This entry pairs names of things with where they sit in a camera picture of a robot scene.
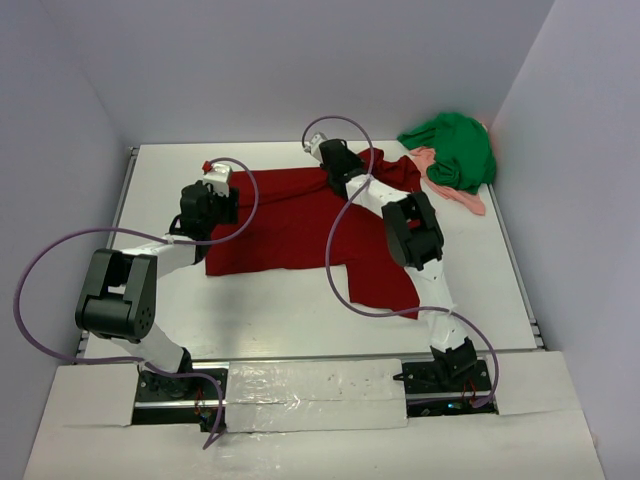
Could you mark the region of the red t-shirt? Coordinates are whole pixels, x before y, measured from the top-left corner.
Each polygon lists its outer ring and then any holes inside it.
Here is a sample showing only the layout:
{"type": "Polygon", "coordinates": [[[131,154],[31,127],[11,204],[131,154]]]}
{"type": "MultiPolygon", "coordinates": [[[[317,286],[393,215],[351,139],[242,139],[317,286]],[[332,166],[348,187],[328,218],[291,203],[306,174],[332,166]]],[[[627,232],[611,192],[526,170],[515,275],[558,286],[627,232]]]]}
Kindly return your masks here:
{"type": "MultiPolygon", "coordinates": [[[[235,172],[239,220],[212,234],[216,245],[205,259],[209,276],[271,269],[314,269],[325,265],[329,231],[345,201],[329,187],[319,167],[235,172]]],[[[333,237],[331,265],[347,271],[349,300],[416,318],[419,296],[408,274],[391,258],[383,222],[351,206],[333,237]]]]}

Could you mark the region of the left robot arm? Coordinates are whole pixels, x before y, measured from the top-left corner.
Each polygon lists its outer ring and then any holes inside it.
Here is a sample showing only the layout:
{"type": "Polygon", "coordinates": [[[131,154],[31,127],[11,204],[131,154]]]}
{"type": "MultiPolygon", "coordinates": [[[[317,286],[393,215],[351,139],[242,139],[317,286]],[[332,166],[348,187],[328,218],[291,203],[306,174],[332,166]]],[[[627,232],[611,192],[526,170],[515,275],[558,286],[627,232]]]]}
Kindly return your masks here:
{"type": "Polygon", "coordinates": [[[214,229],[238,222],[238,205],[237,188],[199,180],[182,189],[180,211],[161,239],[91,257],[76,325],[162,370],[160,387],[173,398],[188,396],[196,375],[189,352],[155,323],[158,280],[204,260],[214,229]]]}

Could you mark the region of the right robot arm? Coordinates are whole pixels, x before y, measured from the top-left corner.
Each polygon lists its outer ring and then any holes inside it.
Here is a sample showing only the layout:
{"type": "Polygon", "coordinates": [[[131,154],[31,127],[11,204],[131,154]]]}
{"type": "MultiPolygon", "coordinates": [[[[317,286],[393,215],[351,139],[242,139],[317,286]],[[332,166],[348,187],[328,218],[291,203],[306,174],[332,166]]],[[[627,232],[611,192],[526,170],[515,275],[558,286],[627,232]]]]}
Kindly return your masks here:
{"type": "Polygon", "coordinates": [[[455,391],[467,382],[478,361],[463,321],[454,315],[454,303],[443,267],[444,235],[427,195],[404,192],[372,175],[373,164],[365,163],[342,139],[315,134],[305,150],[320,162],[331,190],[346,204],[329,231],[324,261],[330,270],[334,234],[347,210],[356,205],[376,215],[384,226],[386,245],[392,260],[409,275],[413,283],[426,283],[426,308],[411,307],[425,319],[428,346],[433,360],[398,376],[416,384],[437,385],[455,391]]]}

